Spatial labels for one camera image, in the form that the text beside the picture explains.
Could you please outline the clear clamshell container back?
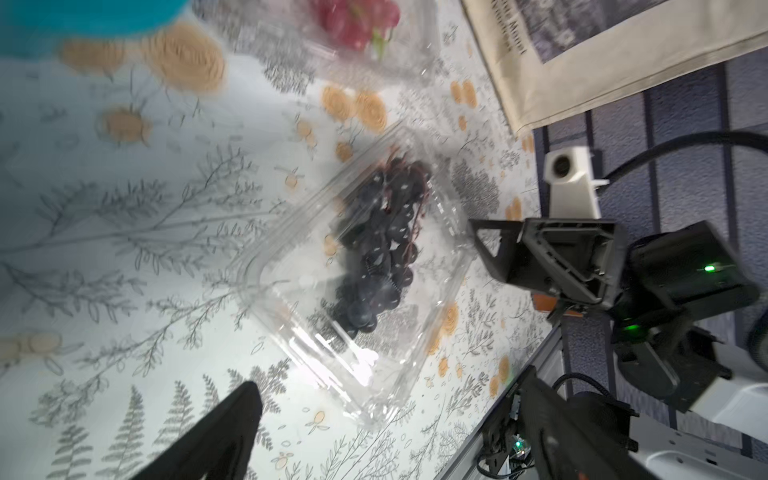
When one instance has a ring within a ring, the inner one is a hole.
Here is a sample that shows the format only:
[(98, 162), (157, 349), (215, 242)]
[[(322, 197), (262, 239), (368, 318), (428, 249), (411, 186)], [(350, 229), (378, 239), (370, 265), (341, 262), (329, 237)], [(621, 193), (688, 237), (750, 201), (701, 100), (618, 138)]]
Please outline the clear clamshell container back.
[(235, 262), (239, 309), (353, 419), (407, 402), (472, 256), (426, 136), (397, 125)]

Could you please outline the clear clamshell container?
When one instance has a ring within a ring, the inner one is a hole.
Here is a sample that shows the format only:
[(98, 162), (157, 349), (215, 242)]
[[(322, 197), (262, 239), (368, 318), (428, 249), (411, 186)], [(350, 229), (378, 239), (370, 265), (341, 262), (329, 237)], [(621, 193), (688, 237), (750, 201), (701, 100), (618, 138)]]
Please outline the clear clamshell container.
[(262, 1), (318, 77), (354, 89), (431, 82), (439, 57), (433, 1)]
[(397, 125), (235, 262), (239, 309), (353, 419), (407, 402), (472, 256), (426, 136)]

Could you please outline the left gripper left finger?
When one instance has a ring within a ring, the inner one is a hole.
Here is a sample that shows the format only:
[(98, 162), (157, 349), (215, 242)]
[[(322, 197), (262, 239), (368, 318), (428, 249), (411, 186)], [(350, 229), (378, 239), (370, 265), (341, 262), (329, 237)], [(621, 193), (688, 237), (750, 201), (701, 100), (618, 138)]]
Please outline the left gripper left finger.
[(243, 479), (262, 414), (258, 386), (246, 381), (136, 477)]

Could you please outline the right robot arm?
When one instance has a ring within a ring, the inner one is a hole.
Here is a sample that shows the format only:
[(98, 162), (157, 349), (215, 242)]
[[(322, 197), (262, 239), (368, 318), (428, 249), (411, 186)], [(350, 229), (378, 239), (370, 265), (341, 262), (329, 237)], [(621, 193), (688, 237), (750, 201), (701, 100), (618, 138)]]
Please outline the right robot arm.
[[(497, 252), (478, 246), (491, 276), (555, 300), (549, 320), (600, 310), (614, 322), (611, 345), (636, 388), (679, 410), (735, 371), (715, 353), (699, 321), (749, 306), (758, 285), (707, 223), (629, 242), (611, 220), (476, 220), (474, 232), (500, 235)], [(484, 423), (478, 471), (502, 477), (535, 469), (544, 479), (647, 479), (630, 456), (631, 409), (606, 389), (562, 398), (534, 368), (514, 381)]]

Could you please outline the black grape bunch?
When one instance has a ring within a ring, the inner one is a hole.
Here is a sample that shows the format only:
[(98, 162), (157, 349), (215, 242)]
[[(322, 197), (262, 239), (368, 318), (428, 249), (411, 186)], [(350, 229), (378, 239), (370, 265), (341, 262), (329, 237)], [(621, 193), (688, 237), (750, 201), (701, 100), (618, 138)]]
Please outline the black grape bunch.
[(392, 156), (356, 189), (338, 230), (351, 265), (329, 311), (350, 338), (375, 331), (378, 317), (399, 307), (412, 285), (431, 178), (425, 162)]

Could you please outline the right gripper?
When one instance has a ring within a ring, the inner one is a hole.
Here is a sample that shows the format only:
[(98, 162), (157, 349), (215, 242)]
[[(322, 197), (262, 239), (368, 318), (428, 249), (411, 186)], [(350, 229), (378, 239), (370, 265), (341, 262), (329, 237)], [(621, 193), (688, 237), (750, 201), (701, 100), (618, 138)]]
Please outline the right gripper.
[(570, 307), (727, 312), (759, 298), (758, 284), (706, 221), (635, 242), (614, 220), (472, 219), (469, 224), (495, 280)]

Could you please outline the teal plastic basket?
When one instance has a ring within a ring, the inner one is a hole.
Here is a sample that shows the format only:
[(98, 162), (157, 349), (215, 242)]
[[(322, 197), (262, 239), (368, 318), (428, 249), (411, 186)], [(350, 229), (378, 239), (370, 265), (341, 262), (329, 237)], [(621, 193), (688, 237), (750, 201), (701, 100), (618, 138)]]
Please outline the teal plastic basket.
[(1, 55), (50, 55), (69, 38), (113, 39), (172, 23), (184, 0), (11, 0), (1, 3)]

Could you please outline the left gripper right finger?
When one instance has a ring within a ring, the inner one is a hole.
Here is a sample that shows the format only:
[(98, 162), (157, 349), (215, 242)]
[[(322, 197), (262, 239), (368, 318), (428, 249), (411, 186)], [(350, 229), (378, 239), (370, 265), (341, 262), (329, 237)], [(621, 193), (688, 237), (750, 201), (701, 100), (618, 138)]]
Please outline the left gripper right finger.
[(532, 376), (521, 386), (519, 422), (541, 479), (652, 479), (631, 455), (639, 414), (610, 396), (581, 392), (569, 399)]

